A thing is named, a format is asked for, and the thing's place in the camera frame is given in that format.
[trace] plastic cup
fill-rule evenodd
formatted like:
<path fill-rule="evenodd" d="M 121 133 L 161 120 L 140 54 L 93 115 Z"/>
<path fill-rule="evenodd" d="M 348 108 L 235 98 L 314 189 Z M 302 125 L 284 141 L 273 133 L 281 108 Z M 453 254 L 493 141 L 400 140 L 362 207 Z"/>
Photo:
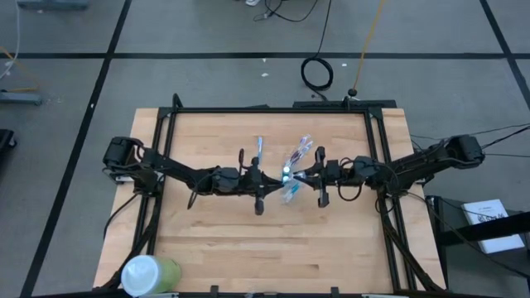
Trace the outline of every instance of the plastic cup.
<path fill-rule="evenodd" d="M 137 256 L 122 270 L 123 289 L 133 297 L 172 291 L 181 279 L 181 267 L 165 257 Z"/>

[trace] black metal frame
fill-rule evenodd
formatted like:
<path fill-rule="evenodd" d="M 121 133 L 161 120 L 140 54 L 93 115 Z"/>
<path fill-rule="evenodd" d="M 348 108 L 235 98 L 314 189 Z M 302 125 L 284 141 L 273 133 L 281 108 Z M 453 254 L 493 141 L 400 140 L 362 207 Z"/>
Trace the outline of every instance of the black metal frame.
<path fill-rule="evenodd" d="M 487 0 L 478 0 L 482 5 L 484 13 L 488 18 L 489 24 L 500 44 L 502 52 L 500 53 L 366 53 L 365 59 L 414 59 L 414 60 L 497 60 L 505 58 L 510 66 L 513 76 L 518 84 L 519 90 L 523 95 L 527 106 L 530 108 L 530 90 L 525 81 L 516 60 L 530 59 L 530 53 L 512 53 L 508 43 L 504 39 L 499 24 L 489 7 Z M 22 287 L 21 296 L 29 297 L 32 295 L 37 278 L 41 271 L 42 263 L 46 257 L 48 247 L 50 246 L 55 226 L 60 216 L 60 211 L 65 202 L 65 197 L 70 187 L 73 173 L 77 161 L 80 158 L 81 149 L 87 136 L 89 125 L 91 123 L 99 96 L 106 80 L 109 66 L 114 59 L 151 59 L 151 60 L 187 60 L 187 59 L 249 59 L 249 58 L 275 58 L 275 59 L 295 59 L 307 58 L 313 56 L 314 52 L 230 52 L 230 53 L 118 53 L 116 47 L 121 35 L 125 20 L 127 19 L 129 8 L 133 0 L 123 2 L 122 11 L 118 17 L 116 27 L 106 52 L 99 53 L 19 53 L 21 59 L 104 59 L 98 78 L 95 82 L 94 89 L 90 100 L 86 106 L 86 113 L 79 128 L 79 133 L 75 139 L 74 148 L 70 154 L 65 173 L 61 178 L 59 189 L 57 191 L 50 215 L 46 221 L 44 232 L 42 233 L 35 255 L 31 262 L 30 269 L 27 273 L 26 280 Z M 321 52 L 319 57 L 342 59 L 342 58 L 359 58 L 359 52 L 340 52 L 330 53 Z"/>
<path fill-rule="evenodd" d="M 373 125 L 372 119 L 376 120 L 378 125 L 378 132 L 381 140 L 381 147 L 383 149 L 383 158 L 385 162 L 391 161 L 390 148 L 388 147 L 388 139 L 386 135 L 386 129 L 384 126 L 383 112 L 382 108 L 396 108 L 396 103 L 393 100 L 383 100 L 383 101 L 368 101 L 368 102 L 350 102 L 345 100 L 343 102 L 298 102 L 293 104 L 293 108 L 184 108 L 174 96 L 173 98 L 173 107 L 169 108 L 159 108 L 157 115 L 157 125 L 155 127 L 154 138 L 153 138 L 153 148 L 158 148 L 160 146 L 160 136 L 162 130 L 162 124 L 166 118 L 169 118 L 169 126 L 167 129 L 166 135 L 166 144 L 164 145 L 164 156 L 169 156 L 171 152 L 171 143 L 173 140 L 174 126 L 176 123 L 176 115 L 179 113 L 352 113 L 352 114 L 361 114 L 364 116 L 364 124 L 366 126 L 366 133 L 368 137 L 370 156 L 373 159 L 378 159 L 377 147 L 375 144 L 375 138 L 373 134 Z M 386 196 L 384 194 L 378 193 L 379 198 L 379 208 L 381 210 L 381 219 L 387 213 L 386 205 Z M 155 204 L 161 204 L 162 194 L 156 196 Z M 149 198 L 142 198 L 140 204 L 140 209 L 138 212 L 137 218 L 137 227 L 135 230 L 134 243 L 137 243 L 139 238 L 142 235 L 144 228 L 144 223 L 147 218 L 147 206 Z M 407 246 L 407 235 L 405 233 L 405 224 L 403 222 L 403 216 L 401 211 L 401 206 L 399 200 L 393 202 L 395 204 L 394 216 L 397 230 L 400 235 L 400 239 Z M 387 249 L 388 256 L 388 265 L 390 271 L 390 277 L 392 280 L 393 291 L 400 291 L 402 288 L 400 286 L 400 279 L 398 273 L 398 265 L 396 262 L 393 242 L 387 235 L 385 237 L 385 246 Z M 154 247 L 156 243 L 156 233 L 149 240 L 147 245 L 147 254 L 154 253 Z M 408 289 L 416 290 L 416 280 L 412 269 L 404 262 L 405 270 L 407 273 L 407 285 Z"/>
<path fill-rule="evenodd" d="M 184 108 L 181 101 L 178 99 L 178 96 L 174 95 L 173 97 L 173 106 L 169 108 L 159 108 L 157 114 L 157 124 L 155 126 L 155 132 L 152 140 L 153 148 L 158 149 L 160 144 L 160 136 L 162 134 L 163 123 L 166 118 L 169 118 L 169 126 L 166 132 L 166 143 L 164 144 L 164 156 L 169 156 L 171 153 L 171 144 L 173 141 L 173 134 L 175 131 L 176 124 L 176 115 L 178 113 L 352 113 L 352 114 L 361 114 L 364 116 L 364 124 L 366 127 L 366 133 L 369 143 L 370 156 L 373 159 L 378 159 L 377 146 L 375 143 L 375 138 L 373 134 L 373 124 L 372 120 L 375 119 L 375 122 L 378 125 L 378 133 L 381 140 L 381 147 L 383 149 L 383 159 L 385 162 L 391 161 L 390 149 L 388 147 L 388 139 L 386 134 L 386 129 L 384 126 L 383 111 L 382 108 L 396 108 L 395 101 L 386 100 L 386 101 L 368 101 L 368 102 L 350 102 L 348 99 L 344 99 L 343 102 L 327 102 L 327 103 L 315 103 L 315 102 L 297 102 L 293 104 L 293 108 L 269 108 L 267 106 L 260 107 L 251 107 L 251 108 Z M 161 193 L 154 197 L 155 205 L 153 209 L 160 210 L 162 197 L 163 197 L 163 187 L 164 180 L 161 179 Z M 386 205 L 386 195 L 384 193 L 378 192 L 378 202 L 379 210 L 381 214 L 382 225 L 385 221 L 389 219 L 386 217 L 388 212 Z M 150 198 L 142 198 L 140 204 L 140 209 L 138 212 L 137 218 L 137 227 L 135 229 L 134 235 L 134 245 L 137 245 L 139 239 L 144 235 L 144 225 L 147 217 L 147 206 Z M 397 227 L 397 233 L 402 241 L 402 244 L 405 248 L 408 248 L 407 245 L 407 235 L 405 233 L 405 225 L 403 222 L 403 216 L 401 211 L 401 206 L 399 205 L 399 200 L 392 200 L 393 211 L 395 216 L 395 225 Z M 154 231 L 155 233 L 149 238 L 147 242 L 147 254 L 153 254 L 155 250 L 155 244 L 157 240 L 157 225 L 159 223 L 160 212 L 154 213 Z M 439 291 L 419 291 L 416 286 L 415 276 L 412 272 L 411 267 L 408 263 L 405 262 L 403 258 L 403 265 L 405 266 L 406 275 L 407 275 L 407 285 L 408 289 L 402 289 L 400 286 L 400 278 L 398 273 L 398 265 L 396 262 L 396 256 L 394 252 L 394 242 L 391 238 L 385 234 L 385 247 L 387 250 L 388 257 L 388 266 L 390 271 L 390 277 L 393 285 L 393 294 L 408 296 L 411 298 L 416 297 L 452 297 L 452 298 L 492 298 L 486 296 L 473 296 L 473 295 L 462 295 L 454 294 L 450 292 L 439 292 Z M 212 285 L 210 292 L 179 292 L 178 296 L 180 298 L 228 298 L 228 297 L 238 297 L 243 298 L 247 293 L 222 293 L 219 292 L 219 287 Z M 315 293 L 315 294 L 298 294 L 298 293 L 255 293 L 253 295 L 256 298 L 340 298 L 340 297 L 362 297 L 362 294 L 340 294 L 338 287 L 331 287 L 330 293 Z M 78 293 L 69 293 L 69 294 L 58 294 L 50 296 L 36 296 L 36 297 L 55 297 L 55 298 L 77 298 L 77 297 L 98 297 L 98 298 L 119 298 L 119 297 L 128 297 L 128 294 L 125 293 L 122 289 L 108 289 L 108 288 L 96 288 L 93 291 L 88 292 L 78 292 Z"/>
<path fill-rule="evenodd" d="M 527 233 L 530 231 L 530 212 L 523 212 L 501 219 L 468 225 L 463 228 L 458 228 L 456 231 L 470 242 Z M 442 232 L 437 238 L 439 244 L 443 246 L 463 243 L 453 231 Z"/>

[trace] white cup lid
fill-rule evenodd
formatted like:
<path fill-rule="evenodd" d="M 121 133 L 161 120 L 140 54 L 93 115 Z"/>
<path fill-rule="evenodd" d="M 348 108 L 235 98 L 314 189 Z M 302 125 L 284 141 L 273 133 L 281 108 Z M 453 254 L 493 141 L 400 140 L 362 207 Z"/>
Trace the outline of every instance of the white cup lid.
<path fill-rule="evenodd" d="M 154 257 L 134 257 L 122 270 L 123 289 L 133 297 L 152 294 L 161 280 L 160 271 Z"/>

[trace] yellow cable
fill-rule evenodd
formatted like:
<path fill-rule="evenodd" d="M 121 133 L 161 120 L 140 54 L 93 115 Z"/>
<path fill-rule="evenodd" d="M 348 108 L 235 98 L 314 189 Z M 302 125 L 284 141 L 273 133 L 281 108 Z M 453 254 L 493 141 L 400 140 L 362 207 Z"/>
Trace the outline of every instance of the yellow cable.
<path fill-rule="evenodd" d="M 19 89 L 11 89 L 11 90 L 8 90 L 8 92 L 35 92 L 37 91 L 41 85 L 39 84 L 39 80 L 36 78 L 35 75 L 31 74 L 31 72 L 29 70 L 27 70 L 27 68 L 20 62 L 18 62 L 18 60 L 14 60 L 13 57 L 11 56 L 11 54 L 9 54 L 9 52 L 6 50 L 6 48 L 4 48 L 3 46 L 0 46 L 0 50 L 2 50 L 2 52 L 7 56 L 9 57 L 9 59 L 11 59 L 12 63 L 14 63 L 16 66 L 18 66 L 18 68 L 20 68 L 20 70 L 25 73 L 25 75 L 30 78 L 33 83 L 35 83 L 36 87 L 29 87 L 29 88 L 19 88 Z"/>
<path fill-rule="evenodd" d="M 361 53 L 361 59 L 359 61 L 359 68 L 357 69 L 357 76 L 355 77 L 355 83 L 354 83 L 354 90 L 357 90 L 357 83 L 359 82 L 359 76 L 361 75 L 361 69 L 363 68 L 364 63 L 364 54 L 366 53 L 366 50 L 368 49 L 368 44 L 370 43 L 370 40 L 372 40 L 373 33 L 375 32 L 375 26 L 378 23 L 379 16 L 381 15 L 381 11 L 383 10 L 383 4 L 385 0 L 381 0 L 379 2 L 378 12 L 375 14 L 375 18 L 372 23 L 372 27 L 370 28 L 370 33 L 366 37 L 366 41 L 364 42 L 363 46 L 363 52 Z"/>

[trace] coiled black cable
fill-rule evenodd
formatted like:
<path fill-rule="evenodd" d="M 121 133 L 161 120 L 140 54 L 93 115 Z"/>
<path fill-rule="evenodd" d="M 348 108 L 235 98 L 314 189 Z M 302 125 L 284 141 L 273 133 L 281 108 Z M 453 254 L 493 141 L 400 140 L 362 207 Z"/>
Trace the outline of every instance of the coiled black cable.
<path fill-rule="evenodd" d="M 320 91 L 325 91 L 325 90 L 329 89 L 331 87 L 331 85 L 333 84 L 333 68 L 331 67 L 330 63 L 328 63 L 328 61 L 326 61 L 326 60 L 324 60 L 322 58 L 319 58 L 318 55 L 320 54 L 320 49 L 322 48 L 322 43 L 324 42 L 325 29 L 328 27 L 328 19 L 330 18 L 331 1 L 332 0 L 330 0 L 329 3 L 328 3 L 328 12 L 327 12 L 327 14 L 325 16 L 324 30 L 322 31 L 322 37 L 320 39 L 320 45 L 318 47 L 318 51 L 312 57 L 305 59 L 304 62 L 302 62 L 301 69 L 300 69 L 301 80 L 304 82 L 304 84 L 309 89 L 313 90 L 313 92 L 318 94 L 320 96 L 320 98 L 322 100 L 324 100 L 324 101 L 328 101 L 328 98 L 325 95 L 321 94 Z M 314 84 L 310 83 L 307 80 L 307 77 L 306 77 L 306 66 L 311 61 L 315 61 L 315 62 L 318 62 L 318 63 L 322 64 L 325 67 L 325 69 L 328 71 L 329 78 L 328 78 L 327 83 L 325 83 L 323 85 L 314 85 Z"/>

